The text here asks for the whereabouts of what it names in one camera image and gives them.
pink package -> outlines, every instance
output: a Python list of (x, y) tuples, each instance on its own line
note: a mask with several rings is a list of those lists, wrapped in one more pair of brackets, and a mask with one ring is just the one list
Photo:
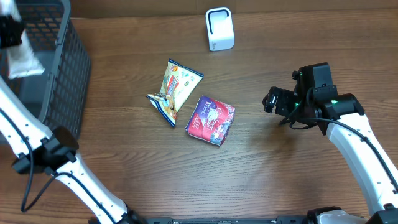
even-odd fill
[(221, 146), (234, 120), (235, 107), (202, 96), (185, 130), (191, 136)]

plastic crate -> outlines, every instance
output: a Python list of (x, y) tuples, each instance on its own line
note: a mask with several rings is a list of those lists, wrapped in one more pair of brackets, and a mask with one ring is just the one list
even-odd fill
[[(70, 22), (68, 0), (16, 0), (42, 75), (8, 79), (7, 53), (0, 72), (26, 108), (50, 129), (64, 126), (78, 138), (91, 72), (90, 58)], [(0, 136), (0, 143), (5, 143)]]

white plastic package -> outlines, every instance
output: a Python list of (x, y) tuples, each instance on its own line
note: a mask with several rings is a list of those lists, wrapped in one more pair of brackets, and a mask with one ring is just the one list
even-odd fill
[[(21, 15), (14, 0), (0, 0), (0, 13), (2, 15), (11, 15), (15, 21), (21, 21)], [(7, 48), (8, 78), (10, 79), (41, 75), (44, 72), (43, 65), (35, 56), (30, 45), (26, 30), (23, 32), (21, 39), (21, 45)]]

white object in basket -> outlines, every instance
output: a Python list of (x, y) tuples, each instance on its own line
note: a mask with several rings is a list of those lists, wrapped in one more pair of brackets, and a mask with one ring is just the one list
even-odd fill
[(207, 34), (211, 51), (231, 49), (234, 46), (232, 13), (226, 7), (206, 12)]

basket handle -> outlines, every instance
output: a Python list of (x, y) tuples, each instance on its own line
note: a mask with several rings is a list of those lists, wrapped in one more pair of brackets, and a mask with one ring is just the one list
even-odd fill
[(67, 28), (70, 22), (70, 1), (69, 0), (61, 0), (63, 4), (63, 16), (62, 22), (60, 26), (60, 32), (58, 34), (57, 45), (62, 45), (65, 40), (65, 36), (67, 34)]

